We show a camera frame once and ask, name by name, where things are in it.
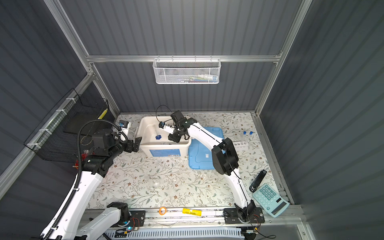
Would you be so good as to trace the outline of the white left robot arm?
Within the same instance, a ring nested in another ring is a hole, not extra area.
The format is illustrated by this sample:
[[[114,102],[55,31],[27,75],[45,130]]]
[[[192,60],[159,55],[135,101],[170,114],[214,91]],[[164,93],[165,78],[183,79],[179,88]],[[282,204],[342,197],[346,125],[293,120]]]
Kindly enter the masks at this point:
[[[81,132],[78,132],[78,173],[59,210],[42,231],[41,240],[96,240],[114,225],[127,227],[131,223],[128,205],[112,202],[99,216],[79,228],[92,195],[107,175],[114,159],[123,152],[137,152],[142,140],[128,139],[130,122],[121,120],[118,124],[110,124],[111,128],[102,129],[92,136],[94,146],[85,159],[82,158]]]

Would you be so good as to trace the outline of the blue base graduated cylinder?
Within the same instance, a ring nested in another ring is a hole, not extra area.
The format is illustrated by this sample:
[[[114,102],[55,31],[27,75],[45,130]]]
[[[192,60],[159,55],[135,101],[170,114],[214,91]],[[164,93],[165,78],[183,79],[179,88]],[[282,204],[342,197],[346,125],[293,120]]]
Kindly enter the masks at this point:
[[[161,133],[159,131],[159,127],[156,125],[153,125],[154,131],[155,131],[155,139],[160,140],[162,138]]]

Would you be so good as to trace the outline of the white plastic storage bin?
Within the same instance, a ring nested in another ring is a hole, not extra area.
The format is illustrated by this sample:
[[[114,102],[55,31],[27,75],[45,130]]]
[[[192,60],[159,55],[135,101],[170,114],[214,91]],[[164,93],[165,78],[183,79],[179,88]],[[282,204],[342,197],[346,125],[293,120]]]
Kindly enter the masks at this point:
[[[162,138],[156,140],[153,125],[159,126],[159,122],[165,122],[171,126],[174,125],[171,117],[167,116],[149,116],[141,119],[135,135],[136,138],[142,137],[140,150],[148,157],[186,157],[192,140],[189,139],[186,141],[184,136],[182,136],[179,143],[172,142],[168,139],[169,133],[160,128],[159,131]]]

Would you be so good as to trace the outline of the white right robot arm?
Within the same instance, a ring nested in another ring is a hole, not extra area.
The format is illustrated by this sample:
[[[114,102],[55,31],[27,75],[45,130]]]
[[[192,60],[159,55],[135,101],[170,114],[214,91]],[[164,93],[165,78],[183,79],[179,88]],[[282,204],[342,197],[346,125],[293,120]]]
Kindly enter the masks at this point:
[[[247,193],[246,187],[240,177],[239,157],[231,139],[219,138],[194,118],[186,118],[180,111],[171,114],[173,125],[160,122],[159,128],[169,133],[168,139],[179,143],[182,136],[193,138],[211,150],[213,166],[223,175],[233,193],[237,216],[242,223],[249,223],[254,217],[256,204]]]

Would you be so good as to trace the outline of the small clear glass beaker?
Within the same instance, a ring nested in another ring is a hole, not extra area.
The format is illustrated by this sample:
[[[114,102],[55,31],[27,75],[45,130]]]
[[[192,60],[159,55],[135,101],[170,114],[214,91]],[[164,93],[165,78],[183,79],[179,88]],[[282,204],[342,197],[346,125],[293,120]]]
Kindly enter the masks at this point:
[[[160,187],[160,182],[157,180],[153,180],[153,189],[157,190]]]

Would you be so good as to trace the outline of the blue plastic bin lid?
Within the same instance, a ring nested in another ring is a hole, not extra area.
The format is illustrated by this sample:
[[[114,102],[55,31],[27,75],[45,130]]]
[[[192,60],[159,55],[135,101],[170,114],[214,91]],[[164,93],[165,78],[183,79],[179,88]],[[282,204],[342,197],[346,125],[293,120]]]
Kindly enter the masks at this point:
[[[189,147],[189,167],[193,170],[214,170],[212,151],[192,139]]]

